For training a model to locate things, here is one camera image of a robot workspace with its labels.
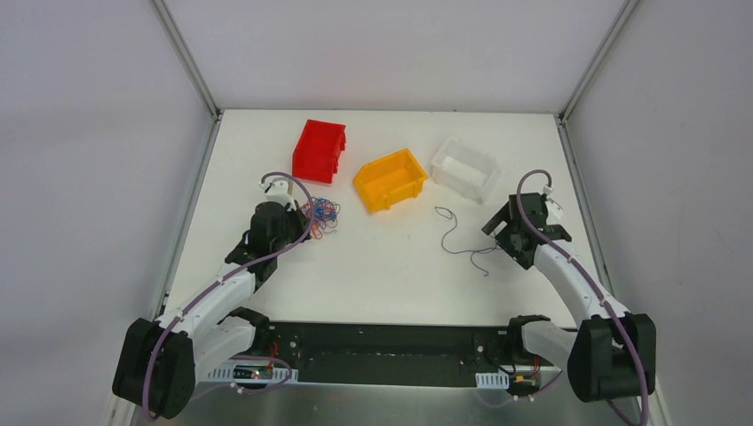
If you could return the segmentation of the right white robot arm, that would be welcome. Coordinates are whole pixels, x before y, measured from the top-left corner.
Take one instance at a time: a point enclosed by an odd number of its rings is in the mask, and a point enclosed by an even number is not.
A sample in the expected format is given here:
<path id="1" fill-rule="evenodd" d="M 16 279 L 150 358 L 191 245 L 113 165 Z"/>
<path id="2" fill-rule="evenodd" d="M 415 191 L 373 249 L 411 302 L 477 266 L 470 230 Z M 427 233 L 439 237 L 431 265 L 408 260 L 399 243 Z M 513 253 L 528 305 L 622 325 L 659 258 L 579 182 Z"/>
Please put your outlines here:
<path id="1" fill-rule="evenodd" d="M 542 193 L 512 194 L 485 224 L 498 248 L 523 269 L 535 268 L 555 288 L 577 330 L 544 315 L 519 315 L 508 323 L 502 354 L 514 364 L 538 356 L 564 370 L 582 402 L 651 395 L 655 390 L 656 326 L 614 300 L 578 262 L 572 238 L 550 225 Z"/>

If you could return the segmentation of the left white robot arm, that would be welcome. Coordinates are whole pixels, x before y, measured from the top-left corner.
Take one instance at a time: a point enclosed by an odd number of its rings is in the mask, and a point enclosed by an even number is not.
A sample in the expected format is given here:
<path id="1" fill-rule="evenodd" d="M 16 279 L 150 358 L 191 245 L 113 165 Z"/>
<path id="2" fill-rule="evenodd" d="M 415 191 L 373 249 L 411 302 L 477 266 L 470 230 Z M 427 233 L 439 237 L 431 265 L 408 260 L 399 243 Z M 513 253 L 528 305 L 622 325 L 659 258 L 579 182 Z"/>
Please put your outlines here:
<path id="1" fill-rule="evenodd" d="M 243 307 L 273 275 L 278 256 L 310 237 L 309 218 L 297 201 L 258 204 L 239 243 L 217 274 L 183 304 L 157 319 L 128 327 L 112 392 L 140 406 L 149 419 L 176 417 L 196 384 L 243 352 L 264 357 L 271 336 L 268 318 Z"/>

